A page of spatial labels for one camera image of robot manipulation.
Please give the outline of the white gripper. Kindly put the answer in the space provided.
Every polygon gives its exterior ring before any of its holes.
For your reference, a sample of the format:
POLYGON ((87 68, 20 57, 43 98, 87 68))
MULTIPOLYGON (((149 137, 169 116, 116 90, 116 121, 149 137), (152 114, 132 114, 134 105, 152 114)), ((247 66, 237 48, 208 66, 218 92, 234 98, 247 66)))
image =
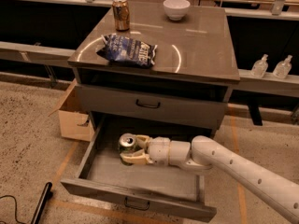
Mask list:
POLYGON ((167 166, 169 163, 170 139, 164 137, 151 138, 148 135, 138 134, 136 142, 143 148, 136 152, 122 152, 121 159, 130 164, 167 166))

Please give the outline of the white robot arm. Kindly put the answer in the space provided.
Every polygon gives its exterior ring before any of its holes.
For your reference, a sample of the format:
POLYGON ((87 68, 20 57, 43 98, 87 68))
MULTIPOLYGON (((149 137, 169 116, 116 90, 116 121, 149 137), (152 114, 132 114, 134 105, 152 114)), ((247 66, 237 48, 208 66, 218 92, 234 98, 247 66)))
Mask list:
POLYGON ((291 224, 299 224, 298 184, 235 154, 208 137, 199 135, 190 142, 183 142, 125 133, 119 139, 119 151, 126 164, 175 166, 194 174, 216 166, 291 224))

